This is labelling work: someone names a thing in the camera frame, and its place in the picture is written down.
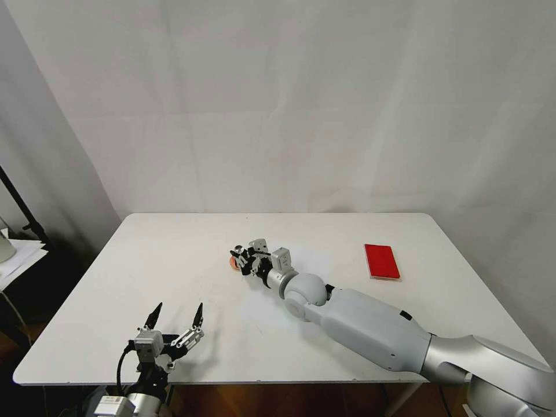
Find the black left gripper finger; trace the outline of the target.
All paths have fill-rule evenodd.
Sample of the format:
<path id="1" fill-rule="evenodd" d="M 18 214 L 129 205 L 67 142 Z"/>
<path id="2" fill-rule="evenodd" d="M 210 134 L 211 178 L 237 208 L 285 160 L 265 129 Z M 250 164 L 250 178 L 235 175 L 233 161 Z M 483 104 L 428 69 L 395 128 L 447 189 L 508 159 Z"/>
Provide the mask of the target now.
<path id="1" fill-rule="evenodd" d="M 139 331 L 152 331 L 155 329 L 160 312 L 162 310 L 162 306 L 163 303 L 160 302 L 157 307 L 148 315 L 144 325 L 138 328 Z"/>
<path id="2" fill-rule="evenodd" d="M 193 348 L 204 337 L 202 330 L 203 320 L 203 302 L 201 302 L 194 316 L 191 328 L 173 339 L 170 346 L 176 349 Z"/>

